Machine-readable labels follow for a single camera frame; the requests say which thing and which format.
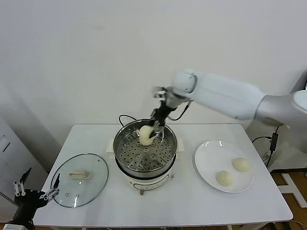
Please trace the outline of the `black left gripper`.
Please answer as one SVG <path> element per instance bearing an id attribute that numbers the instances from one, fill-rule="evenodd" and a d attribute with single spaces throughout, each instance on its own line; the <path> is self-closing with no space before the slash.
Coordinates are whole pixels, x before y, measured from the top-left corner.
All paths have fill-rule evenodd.
<path id="1" fill-rule="evenodd" d="M 41 208 L 47 205 L 47 200 L 54 199 L 59 194 L 60 174 L 57 175 L 54 184 L 47 192 L 37 190 L 25 190 L 24 183 L 30 174 L 31 167 L 21 176 L 19 181 L 13 183 L 14 201 L 19 206 Z"/>

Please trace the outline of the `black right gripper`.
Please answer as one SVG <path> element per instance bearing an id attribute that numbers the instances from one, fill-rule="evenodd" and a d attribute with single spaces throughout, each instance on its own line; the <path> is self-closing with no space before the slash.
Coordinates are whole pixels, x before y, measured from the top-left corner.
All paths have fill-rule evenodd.
<path id="1" fill-rule="evenodd" d="M 177 108 L 169 107 L 166 105 L 165 101 L 160 101 L 160 107 L 155 108 L 151 114 L 150 121 L 148 122 L 148 126 L 151 128 L 151 133 L 149 138 L 153 138 L 158 136 L 163 132 L 165 126 L 165 120 L 170 115 L 171 112 L 175 111 Z"/>

